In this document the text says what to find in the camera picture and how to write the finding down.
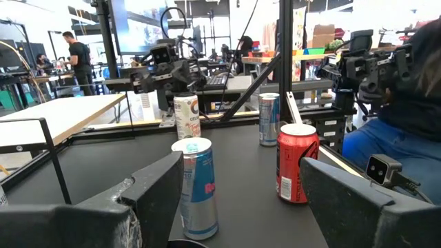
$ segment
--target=office floor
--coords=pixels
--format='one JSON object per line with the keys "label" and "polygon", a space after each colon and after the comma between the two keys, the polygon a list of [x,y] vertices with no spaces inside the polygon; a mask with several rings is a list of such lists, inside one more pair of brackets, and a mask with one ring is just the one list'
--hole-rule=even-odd
{"label": "office floor", "polygon": [[[305,97],[310,97],[310,93],[307,92]],[[161,113],[157,108],[157,97],[154,92],[149,93],[148,97],[145,97],[143,101],[141,100],[140,95],[135,95],[133,93],[129,93],[129,101],[132,110],[132,118],[133,121],[153,121],[154,119],[160,118]],[[96,125],[96,124],[107,124],[107,123],[115,123],[116,116],[118,116],[118,108],[120,109],[121,117],[120,123],[128,123],[130,122],[130,115],[127,108],[127,101],[124,100],[121,102],[121,106],[116,105],[114,108],[111,108],[100,117],[93,120],[91,123],[86,125]],[[13,110],[5,110],[0,107],[0,117],[5,116],[7,114],[13,113]],[[361,127],[365,122],[362,120],[362,112],[358,111],[356,115],[353,116],[353,124],[356,127]],[[25,165],[27,162],[31,160],[31,155],[29,152],[23,153],[15,153],[15,154],[0,154],[0,165],[6,168],[11,172],[15,169],[19,168],[22,165]],[[6,175],[0,171],[0,179],[4,178]]]}

